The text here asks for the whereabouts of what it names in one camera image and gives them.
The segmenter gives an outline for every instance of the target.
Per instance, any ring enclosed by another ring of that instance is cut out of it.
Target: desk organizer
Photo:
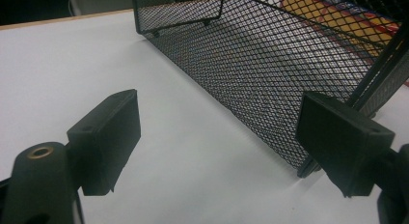
[[[305,91],[367,116],[409,76],[409,0],[133,0],[136,30],[306,177]]]

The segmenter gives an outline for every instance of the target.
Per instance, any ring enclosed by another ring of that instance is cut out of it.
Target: mesh panel
[[[303,92],[348,102],[369,86],[363,79],[409,4],[393,0],[398,8],[377,11],[380,2],[370,0],[146,1],[135,3],[138,32],[294,168],[308,156],[295,140]]]

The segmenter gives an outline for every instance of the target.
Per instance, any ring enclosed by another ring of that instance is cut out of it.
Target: colorful item in basket
[[[328,27],[337,31],[337,39],[352,43],[372,57],[379,55],[399,28],[391,18],[343,0],[282,0],[281,6],[323,25],[315,25],[314,29],[324,32]]]

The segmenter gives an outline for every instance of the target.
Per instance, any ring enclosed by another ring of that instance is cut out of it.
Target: white table
[[[138,90],[142,138],[87,223],[378,223],[376,199],[345,199],[321,171],[304,180],[232,113],[135,32],[133,13],[0,31],[0,180],[14,158],[103,99]],[[409,89],[376,120],[409,143]]]

